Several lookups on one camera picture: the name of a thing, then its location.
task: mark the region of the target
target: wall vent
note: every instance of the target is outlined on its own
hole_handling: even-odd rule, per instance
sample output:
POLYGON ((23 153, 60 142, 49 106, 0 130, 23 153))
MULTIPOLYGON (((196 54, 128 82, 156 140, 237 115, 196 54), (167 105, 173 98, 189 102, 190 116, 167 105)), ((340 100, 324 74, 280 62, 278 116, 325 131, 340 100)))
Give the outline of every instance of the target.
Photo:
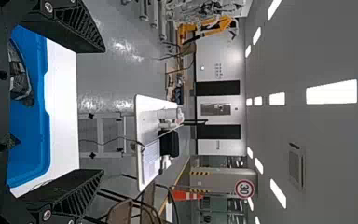
POLYGON ((288 167, 290 182, 299 190, 305 187, 305 153, 304 148, 289 143, 288 167))

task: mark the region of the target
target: rectangular ceiling light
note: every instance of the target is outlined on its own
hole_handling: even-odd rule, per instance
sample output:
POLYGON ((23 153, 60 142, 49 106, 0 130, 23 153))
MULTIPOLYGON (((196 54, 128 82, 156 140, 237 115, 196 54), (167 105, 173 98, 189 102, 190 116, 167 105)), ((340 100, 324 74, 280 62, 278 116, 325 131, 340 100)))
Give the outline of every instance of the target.
POLYGON ((272 16, 274 15, 275 11, 278 9, 279 4, 282 0, 273 0, 271 6, 268 8, 267 17, 268 20, 271 20, 272 16))
POLYGON ((273 179, 269 181, 269 186, 271 187, 272 192, 275 194, 275 197, 277 197, 282 207, 286 209, 286 196, 283 194, 273 179))
POLYGON ((307 105, 357 103, 357 80, 341 81, 307 88, 307 105))
POLYGON ((258 217, 255 217, 255 224, 260 224, 260 220, 258 219, 258 217))
POLYGON ((285 104, 285 94, 284 94, 284 92, 271 94, 269 96, 269 104, 270 105, 284 105, 285 104))
POLYGON ((254 45, 257 43, 260 36, 261 36, 261 27, 258 27, 257 30, 255 31, 254 38, 253 38, 254 45))
POLYGON ((245 58, 248 58, 249 55, 251 55, 252 53, 252 45, 249 45, 248 48, 246 48, 246 51, 245 51, 245 58))
POLYGON ((253 99, 252 98, 246 99, 246 105, 253 105, 253 99))
POLYGON ((255 159, 255 168, 257 168, 261 175, 264 174, 264 166, 258 158, 255 159))
POLYGON ((254 101, 255 101, 255 105, 263 105, 263 97, 261 96, 255 97, 254 101))
POLYGON ((249 147, 247 147, 246 152, 248 153, 249 158, 252 159, 253 158, 253 151, 249 147))
POLYGON ((253 212, 255 209, 255 205, 253 204, 252 198, 248 198, 248 204, 249 204, 249 208, 253 212))

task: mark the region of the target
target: sign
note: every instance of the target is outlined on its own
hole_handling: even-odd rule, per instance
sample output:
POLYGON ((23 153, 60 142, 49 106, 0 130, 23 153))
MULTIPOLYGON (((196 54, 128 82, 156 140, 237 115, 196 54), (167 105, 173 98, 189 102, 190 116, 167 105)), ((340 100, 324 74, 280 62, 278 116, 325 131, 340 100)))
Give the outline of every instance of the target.
POLYGON ((251 198, 255 194, 255 185, 250 180, 240 180, 235 185, 235 193, 243 199, 251 198))

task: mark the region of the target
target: warning stripe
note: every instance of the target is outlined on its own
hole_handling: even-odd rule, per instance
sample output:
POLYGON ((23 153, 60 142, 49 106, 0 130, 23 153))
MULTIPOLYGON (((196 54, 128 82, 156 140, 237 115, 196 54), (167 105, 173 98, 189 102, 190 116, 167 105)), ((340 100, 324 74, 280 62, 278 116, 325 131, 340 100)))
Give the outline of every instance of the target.
POLYGON ((190 172, 191 175, 210 175, 210 172, 199 172, 199 171, 192 171, 190 172))
POLYGON ((193 192, 193 193, 209 193, 211 191, 208 190, 208 189, 190 189, 190 192, 193 192))

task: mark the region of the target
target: white cabinet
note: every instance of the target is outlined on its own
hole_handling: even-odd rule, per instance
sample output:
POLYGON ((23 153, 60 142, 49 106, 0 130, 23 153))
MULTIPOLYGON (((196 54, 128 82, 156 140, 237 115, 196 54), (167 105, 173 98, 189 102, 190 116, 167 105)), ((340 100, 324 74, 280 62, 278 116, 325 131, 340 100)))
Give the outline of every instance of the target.
POLYGON ((245 156, 241 140, 199 139, 199 155, 245 156))

